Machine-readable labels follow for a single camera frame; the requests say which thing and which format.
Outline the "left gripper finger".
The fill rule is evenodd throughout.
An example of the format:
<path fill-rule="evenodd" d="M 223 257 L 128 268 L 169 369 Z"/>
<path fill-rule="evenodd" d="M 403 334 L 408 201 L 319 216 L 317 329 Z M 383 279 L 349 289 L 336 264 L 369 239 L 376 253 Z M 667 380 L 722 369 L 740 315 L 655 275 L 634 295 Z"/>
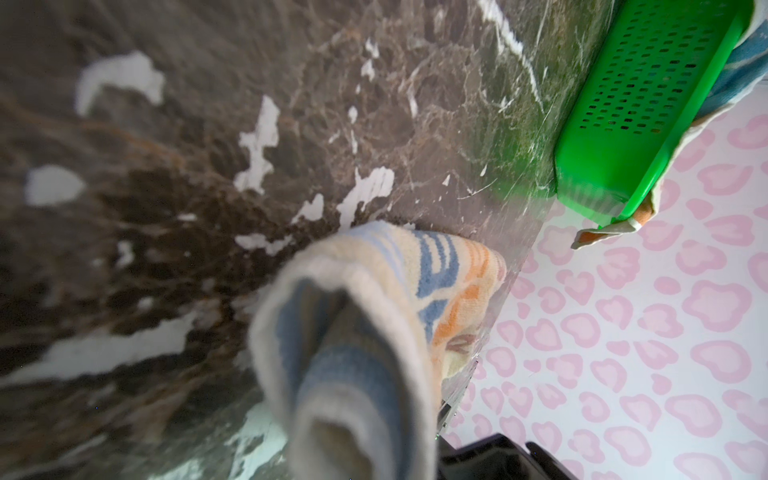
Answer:
<path fill-rule="evenodd" d="M 439 480 L 576 480 L 577 477 L 535 442 L 524 447 L 503 434 L 493 434 L 454 448 L 445 438 L 438 443 Z"/>

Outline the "cream rabbit lettered towel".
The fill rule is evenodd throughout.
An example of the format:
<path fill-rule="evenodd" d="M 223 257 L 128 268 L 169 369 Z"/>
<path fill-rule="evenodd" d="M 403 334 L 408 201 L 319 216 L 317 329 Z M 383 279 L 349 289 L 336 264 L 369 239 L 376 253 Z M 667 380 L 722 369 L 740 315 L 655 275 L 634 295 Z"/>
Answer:
<path fill-rule="evenodd" d="M 431 479 L 444 380 L 469 362 L 503 257 L 375 221 L 279 272 L 248 331 L 297 479 Z"/>

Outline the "orange bear pattern towel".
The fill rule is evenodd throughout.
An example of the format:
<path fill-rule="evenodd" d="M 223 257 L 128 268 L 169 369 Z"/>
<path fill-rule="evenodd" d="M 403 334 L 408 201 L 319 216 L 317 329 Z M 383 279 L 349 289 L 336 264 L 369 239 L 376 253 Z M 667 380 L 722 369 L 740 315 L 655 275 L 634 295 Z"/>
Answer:
<path fill-rule="evenodd" d="M 656 202 L 656 195 L 653 192 L 649 193 L 630 218 L 617 221 L 603 228 L 582 229 L 577 232 L 570 248 L 572 250 L 579 250 L 580 248 L 613 237 L 632 234 L 639 231 L 656 215 Z"/>

